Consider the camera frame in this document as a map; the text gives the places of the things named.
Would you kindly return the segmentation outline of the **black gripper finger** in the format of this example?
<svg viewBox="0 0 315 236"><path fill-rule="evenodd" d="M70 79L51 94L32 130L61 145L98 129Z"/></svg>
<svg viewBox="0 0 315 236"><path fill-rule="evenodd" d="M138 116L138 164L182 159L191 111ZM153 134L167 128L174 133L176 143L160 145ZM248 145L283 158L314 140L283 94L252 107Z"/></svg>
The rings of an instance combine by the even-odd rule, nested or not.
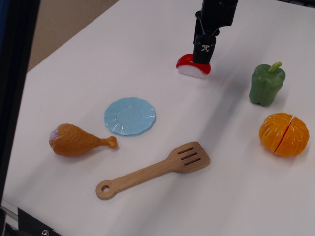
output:
<svg viewBox="0 0 315 236"><path fill-rule="evenodd" d="M216 37L209 34L199 34L194 38L193 62L209 64L214 52Z"/></svg>

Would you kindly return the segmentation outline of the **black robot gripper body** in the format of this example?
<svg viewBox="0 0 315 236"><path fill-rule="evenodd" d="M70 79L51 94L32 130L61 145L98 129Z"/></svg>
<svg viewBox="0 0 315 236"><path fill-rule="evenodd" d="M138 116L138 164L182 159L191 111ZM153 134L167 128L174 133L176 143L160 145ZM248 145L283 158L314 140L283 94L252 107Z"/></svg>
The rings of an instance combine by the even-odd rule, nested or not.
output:
<svg viewBox="0 0 315 236"><path fill-rule="evenodd" d="M194 35L218 36L219 28L231 26L238 0L204 0L197 11Z"/></svg>

